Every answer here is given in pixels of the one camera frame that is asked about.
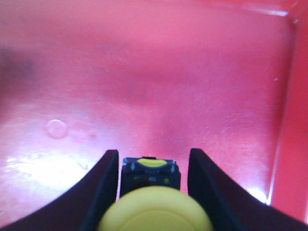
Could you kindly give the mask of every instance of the yellow round button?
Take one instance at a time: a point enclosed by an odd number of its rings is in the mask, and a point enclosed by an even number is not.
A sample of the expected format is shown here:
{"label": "yellow round button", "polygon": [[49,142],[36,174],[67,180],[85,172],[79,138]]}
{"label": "yellow round button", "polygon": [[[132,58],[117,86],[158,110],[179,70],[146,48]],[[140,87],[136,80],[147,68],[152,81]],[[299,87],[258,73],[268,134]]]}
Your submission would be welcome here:
{"label": "yellow round button", "polygon": [[190,196],[170,187],[150,186],[114,203],[98,231],[213,231],[213,226]]}
{"label": "yellow round button", "polygon": [[137,160],[137,162],[147,167],[161,167],[167,164],[166,160],[160,160],[160,159],[152,160],[152,159],[141,158]]}

